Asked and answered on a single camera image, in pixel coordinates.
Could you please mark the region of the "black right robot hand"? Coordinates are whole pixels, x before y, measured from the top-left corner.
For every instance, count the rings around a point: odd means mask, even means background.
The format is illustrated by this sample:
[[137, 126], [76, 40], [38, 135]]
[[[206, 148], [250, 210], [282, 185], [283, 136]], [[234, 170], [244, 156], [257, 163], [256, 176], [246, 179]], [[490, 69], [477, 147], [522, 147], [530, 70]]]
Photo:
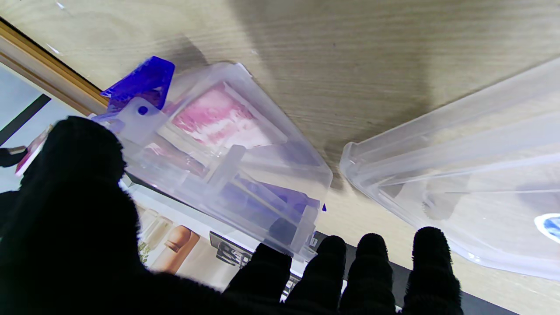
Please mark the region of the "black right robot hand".
[[0, 167], [8, 168], [20, 163], [27, 153], [26, 146], [0, 148]]

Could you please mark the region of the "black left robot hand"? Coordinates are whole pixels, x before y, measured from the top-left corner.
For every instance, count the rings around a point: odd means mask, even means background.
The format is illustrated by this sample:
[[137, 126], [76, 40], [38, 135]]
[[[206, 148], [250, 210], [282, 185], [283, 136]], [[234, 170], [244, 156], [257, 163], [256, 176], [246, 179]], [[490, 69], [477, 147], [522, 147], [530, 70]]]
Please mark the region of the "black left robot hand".
[[119, 186], [122, 145], [92, 120], [58, 121], [16, 192], [1, 194], [3, 315], [397, 315], [382, 236], [325, 238], [281, 301], [292, 259], [260, 244], [220, 292], [155, 273], [138, 252], [136, 205]]

